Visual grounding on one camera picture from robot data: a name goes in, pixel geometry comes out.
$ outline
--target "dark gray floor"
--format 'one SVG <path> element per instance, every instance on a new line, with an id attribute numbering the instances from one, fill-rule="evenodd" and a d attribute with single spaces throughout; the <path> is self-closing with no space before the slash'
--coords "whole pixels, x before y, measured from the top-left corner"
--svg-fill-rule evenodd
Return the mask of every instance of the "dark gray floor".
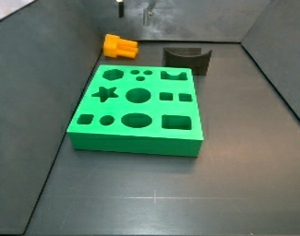
<path id="1" fill-rule="evenodd" d="M 75 151 L 65 137 L 28 235 L 300 234 L 300 123 L 237 44 L 142 43 L 212 49 L 196 78 L 204 142 L 196 159 Z"/>
<path id="2" fill-rule="evenodd" d="M 275 0 L 242 45 L 300 117 L 300 0 Z"/>

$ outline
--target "green shape sorter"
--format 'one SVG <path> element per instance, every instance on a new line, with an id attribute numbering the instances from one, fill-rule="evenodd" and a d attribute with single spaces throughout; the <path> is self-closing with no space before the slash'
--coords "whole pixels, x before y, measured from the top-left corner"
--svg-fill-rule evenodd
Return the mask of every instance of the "green shape sorter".
<path id="1" fill-rule="evenodd" d="M 75 149 L 196 157 L 191 70 L 100 65 L 67 129 Z"/>

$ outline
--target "orange block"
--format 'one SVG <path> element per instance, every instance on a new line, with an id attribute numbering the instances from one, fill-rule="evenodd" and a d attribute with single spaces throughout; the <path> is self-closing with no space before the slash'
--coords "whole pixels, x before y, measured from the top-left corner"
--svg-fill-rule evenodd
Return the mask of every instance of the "orange block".
<path id="1" fill-rule="evenodd" d="M 103 42 L 103 55 L 116 58 L 124 56 L 135 58 L 138 53 L 136 41 L 126 41 L 116 35 L 105 34 Z"/>

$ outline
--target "gray table surface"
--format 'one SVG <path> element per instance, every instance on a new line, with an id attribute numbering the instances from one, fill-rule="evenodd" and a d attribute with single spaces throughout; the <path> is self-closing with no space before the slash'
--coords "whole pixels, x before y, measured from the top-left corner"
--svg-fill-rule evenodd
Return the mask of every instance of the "gray table surface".
<path id="1" fill-rule="evenodd" d="M 195 77 L 204 142 L 196 159 L 75 151 L 64 138 L 28 235 L 300 234 L 300 123 L 238 44 L 140 43 L 212 49 Z"/>

